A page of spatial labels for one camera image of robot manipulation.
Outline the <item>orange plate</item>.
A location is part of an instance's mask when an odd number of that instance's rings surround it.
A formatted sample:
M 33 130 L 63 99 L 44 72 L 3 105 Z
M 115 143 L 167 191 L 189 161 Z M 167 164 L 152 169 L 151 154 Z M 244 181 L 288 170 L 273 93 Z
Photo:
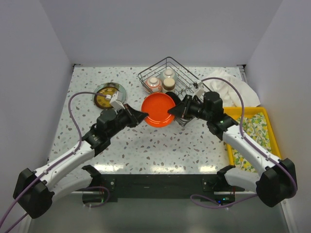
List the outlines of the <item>orange plate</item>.
M 175 107 L 173 99 L 164 93 L 153 93 L 145 98 L 141 105 L 141 111 L 148 114 L 145 122 L 155 128 L 163 128 L 171 124 L 174 115 L 168 110 Z

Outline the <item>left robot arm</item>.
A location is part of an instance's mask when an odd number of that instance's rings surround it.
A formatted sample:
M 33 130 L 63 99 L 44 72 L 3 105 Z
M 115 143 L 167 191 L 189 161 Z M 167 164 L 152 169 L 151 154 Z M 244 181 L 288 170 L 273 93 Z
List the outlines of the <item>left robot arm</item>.
M 13 198 L 31 218 L 42 216 L 58 194 L 56 184 L 82 163 L 96 157 L 124 128 L 139 125 L 148 113 L 125 104 L 122 109 L 103 110 L 90 130 L 69 151 L 34 171 L 20 172 Z

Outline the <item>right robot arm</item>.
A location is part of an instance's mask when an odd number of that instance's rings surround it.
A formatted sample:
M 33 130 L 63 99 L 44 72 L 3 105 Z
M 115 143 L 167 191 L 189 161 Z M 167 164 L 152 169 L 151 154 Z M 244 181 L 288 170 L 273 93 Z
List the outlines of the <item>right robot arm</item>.
M 267 206 L 274 207 L 297 193 L 295 165 L 290 159 L 280 159 L 260 146 L 242 129 L 242 125 L 227 115 L 223 101 L 216 92 L 206 92 L 202 102 L 186 95 L 168 113 L 182 119 L 196 117 L 205 120 L 209 131 L 236 149 L 255 169 L 255 173 L 235 166 L 217 172 L 216 184 L 227 191 L 232 186 L 256 193 Z

